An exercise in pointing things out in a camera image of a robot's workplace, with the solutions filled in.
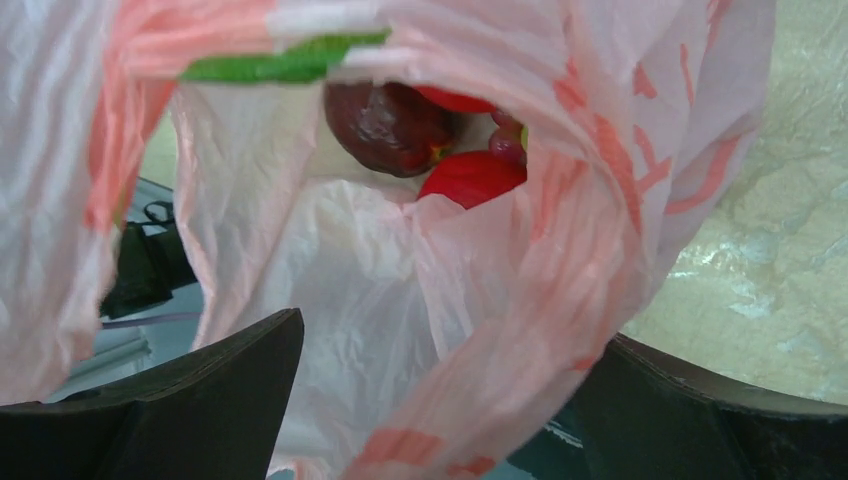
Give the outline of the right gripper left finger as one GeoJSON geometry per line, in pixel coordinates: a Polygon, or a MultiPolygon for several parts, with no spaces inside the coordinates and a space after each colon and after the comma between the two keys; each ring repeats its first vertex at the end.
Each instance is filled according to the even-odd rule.
{"type": "Polygon", "coordinates": [[[1,410],[5,479],[263,479],[304,341],[297,309],[53,403],[1,410]]]}

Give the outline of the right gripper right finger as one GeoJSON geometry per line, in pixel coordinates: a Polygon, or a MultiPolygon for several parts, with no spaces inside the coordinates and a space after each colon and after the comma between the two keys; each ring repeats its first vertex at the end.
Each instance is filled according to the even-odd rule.
{"type": "Polygon", "coordinates": [[[595,479],[844,479],[847,408],[616,336],[572,400],[595,479]]]}

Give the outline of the pink plastic bag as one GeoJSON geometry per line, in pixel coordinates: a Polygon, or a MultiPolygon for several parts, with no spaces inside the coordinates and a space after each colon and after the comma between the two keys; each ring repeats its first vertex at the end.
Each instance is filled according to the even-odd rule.
{"type": "Polygon", "coordinates": [[[177,136],[198,352],[275,345],[168,438],[192,479],[477,479],[575,393],[736,176],[773,1],[5,1],[1,402],[90,356],[147,142],[177,136]],[[529,130],[528,180],[472,208],[366,180],[318,139],[351,80],[431,85],[529,130]]]}

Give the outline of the shiny red fake apple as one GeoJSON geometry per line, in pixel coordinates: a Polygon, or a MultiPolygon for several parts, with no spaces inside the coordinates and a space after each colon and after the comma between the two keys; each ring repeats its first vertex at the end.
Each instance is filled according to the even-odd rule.
{"type": "Polygon", "coordinates": [[[470,151],[443,159],[422,184],[418,198],[442,195],[465,209],[499,197],[527,179],[526,165],[490,151],[470,151]]]}

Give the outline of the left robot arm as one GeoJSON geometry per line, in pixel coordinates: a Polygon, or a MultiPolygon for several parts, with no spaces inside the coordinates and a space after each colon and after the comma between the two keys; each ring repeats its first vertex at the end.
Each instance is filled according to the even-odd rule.
{"type": "Polygon", "coordinates": [[[173,204],[153,201],[144,221],[126,223],[119,247],[117,274],[100,306],[100,315],[116,320],[162,305],[197,278],[176,226],[173,204]]]}

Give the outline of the red fake grape bunch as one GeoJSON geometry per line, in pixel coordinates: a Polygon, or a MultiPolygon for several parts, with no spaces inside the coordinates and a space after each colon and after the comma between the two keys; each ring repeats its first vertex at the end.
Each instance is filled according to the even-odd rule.
{"type": "Polygon", "coordinates": [[[491,118],[497,128],[489,138],[489,151],[498,158],[525,165],[524,125],[502,110],[495,110],[491,118]]]}

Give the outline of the dark maroon fake fruit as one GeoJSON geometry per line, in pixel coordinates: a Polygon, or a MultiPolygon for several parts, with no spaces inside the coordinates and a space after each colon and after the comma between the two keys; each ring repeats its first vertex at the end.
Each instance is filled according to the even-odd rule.
{"type": "Polygon", "coordinates": [[[459,138],[456,116],[400,83],[329,83],[327,125],[363,167],[397,178],[429,171],[459,138]]]}

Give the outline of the red round fruit in bag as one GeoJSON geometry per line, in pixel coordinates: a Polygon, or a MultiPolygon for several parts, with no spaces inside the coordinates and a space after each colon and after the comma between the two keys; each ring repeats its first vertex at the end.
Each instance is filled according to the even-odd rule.
{"type": "Polygon", "coordinates": [[[429,101],[452,112],[490,114],[497,110],[497,107],[488,101],[436,87],[415,86],[414,89],[429,101]]]}

